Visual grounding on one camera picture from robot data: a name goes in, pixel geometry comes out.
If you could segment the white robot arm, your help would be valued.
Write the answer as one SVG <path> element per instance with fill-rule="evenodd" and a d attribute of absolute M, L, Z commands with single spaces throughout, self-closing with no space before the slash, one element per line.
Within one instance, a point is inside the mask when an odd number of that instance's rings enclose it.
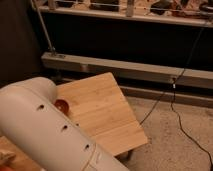
<path fill-rule="evenodd" d="M 0 132 L 46 171 L 129 171 L 54 106 L 55 83 L 36 77 L 0 89 Z"/>

